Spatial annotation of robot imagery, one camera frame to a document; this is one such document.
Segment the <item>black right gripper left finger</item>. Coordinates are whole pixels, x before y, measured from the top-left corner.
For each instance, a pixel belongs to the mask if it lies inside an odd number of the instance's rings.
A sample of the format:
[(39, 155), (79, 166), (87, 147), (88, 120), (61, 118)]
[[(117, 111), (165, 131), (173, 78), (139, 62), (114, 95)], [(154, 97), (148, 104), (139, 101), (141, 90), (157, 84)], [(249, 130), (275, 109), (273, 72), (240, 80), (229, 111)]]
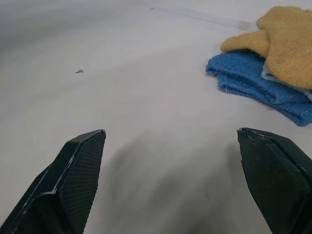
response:
[(66, 142), (0, 227), (2, 234), (81, 234), (98, 189), (104, 130)]

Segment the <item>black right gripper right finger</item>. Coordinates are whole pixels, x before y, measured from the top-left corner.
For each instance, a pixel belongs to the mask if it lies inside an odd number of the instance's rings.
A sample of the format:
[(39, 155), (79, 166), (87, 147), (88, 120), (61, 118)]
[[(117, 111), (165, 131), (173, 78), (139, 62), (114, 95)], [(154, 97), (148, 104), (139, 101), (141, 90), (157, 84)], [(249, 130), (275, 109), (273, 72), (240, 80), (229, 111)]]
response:
[(312, 160), (290, 139), (237, 131), (249, 191), (274, 234), (312, 232)]

